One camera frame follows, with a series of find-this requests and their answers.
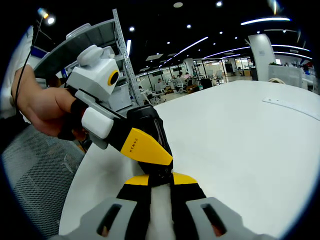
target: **white camera housing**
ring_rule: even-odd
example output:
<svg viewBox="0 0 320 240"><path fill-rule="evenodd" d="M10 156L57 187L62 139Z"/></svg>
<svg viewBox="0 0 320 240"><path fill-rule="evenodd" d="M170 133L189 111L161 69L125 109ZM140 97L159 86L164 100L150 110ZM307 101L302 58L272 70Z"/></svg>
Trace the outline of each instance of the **white camera housing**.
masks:
<svg viewBox="0 0 320 240"><path fill-rule="evenodd" d="M113 58L101 58L103 49L92 45L77 57L80 66L74 67L67 84L107 102L119 79L119 68Z"/></svg>

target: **gray gripper base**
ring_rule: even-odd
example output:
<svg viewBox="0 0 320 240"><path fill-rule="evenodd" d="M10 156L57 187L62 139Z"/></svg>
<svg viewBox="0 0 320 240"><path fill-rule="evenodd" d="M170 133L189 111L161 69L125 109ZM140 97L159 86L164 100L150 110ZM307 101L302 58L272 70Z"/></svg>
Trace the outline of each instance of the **gray gripper base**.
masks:
<svg viewBox="0 0 320 240"><path fill-rule="evenodd" d="M199 240L275 240L266 234L255 234L244 227L241 216L214 197L186 202L195 223ZM226 233L216 236L204 208L211 206L223 223Z"/></svg>
<svg viewBox="0 0 320 240"><path fill-rule="evenodd" d="M135 201L108 197L81 217L80 226L77 229L68 235L53 236L50 240L124 240L136 204ZM99 235L97 230L113 205L120 207L120 210L111 225L107 238L105 238Z"/></svg>

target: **white sleeve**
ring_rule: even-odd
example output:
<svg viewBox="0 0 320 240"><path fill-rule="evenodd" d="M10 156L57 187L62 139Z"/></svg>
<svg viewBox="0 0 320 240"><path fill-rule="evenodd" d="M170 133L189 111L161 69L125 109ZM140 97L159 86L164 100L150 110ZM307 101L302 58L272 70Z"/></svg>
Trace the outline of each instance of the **white sleeve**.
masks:
<svg viewBox="0 0 320 240"><path fill-rule="evenodd" d="M9 118L16 114L14 101L11 96L11 88L16 71L24 66L29 55L33 35L34 30L30 26L11 56L0 90L0 119Z"/></svg>

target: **gray mesh chair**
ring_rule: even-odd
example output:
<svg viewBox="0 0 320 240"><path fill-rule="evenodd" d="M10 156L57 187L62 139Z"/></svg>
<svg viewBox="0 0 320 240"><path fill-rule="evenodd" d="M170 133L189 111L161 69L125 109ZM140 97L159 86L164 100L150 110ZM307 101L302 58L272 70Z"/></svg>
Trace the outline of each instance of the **gray mesh chair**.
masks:
<svg viewBox="0 0 320 240"><path fill-rule="evenodd" d="M83 157L72 141L49 137L32 125L1 156L17 201L46 238L58 234L65 199Z"/></svg>

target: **person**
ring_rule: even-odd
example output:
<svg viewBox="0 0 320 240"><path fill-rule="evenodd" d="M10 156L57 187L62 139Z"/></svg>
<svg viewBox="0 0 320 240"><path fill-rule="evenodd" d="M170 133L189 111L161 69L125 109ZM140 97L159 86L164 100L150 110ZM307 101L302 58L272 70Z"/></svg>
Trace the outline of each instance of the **person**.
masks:
<svg viewBox="0 0 320 240"><path fill-rule="evenodd" d="M189 75L189 73L188 73L187 71L185 72L184 78L185 78L185 79L190 78L190 75Z"/></svg>
<svg viewBox="0 0 320 240"><path fill-rule="evenodd" d="M4 75L0 92L0 124L8 130L4 131L4 136L2 136L4 141L1 144L1 152L18 133L29 125L24 121L23 116L38 131L46 135L66 140L83 140L86 137L81 125L81 116L77 118L77 121L74 121L72 130L64 131L68 116L72 112L83 110L80 101L76 100L66 88L42 89L36 81L34 70L29 62L22 73L31 50L32 40L33 27L31 26L14 50Z"/></svg>

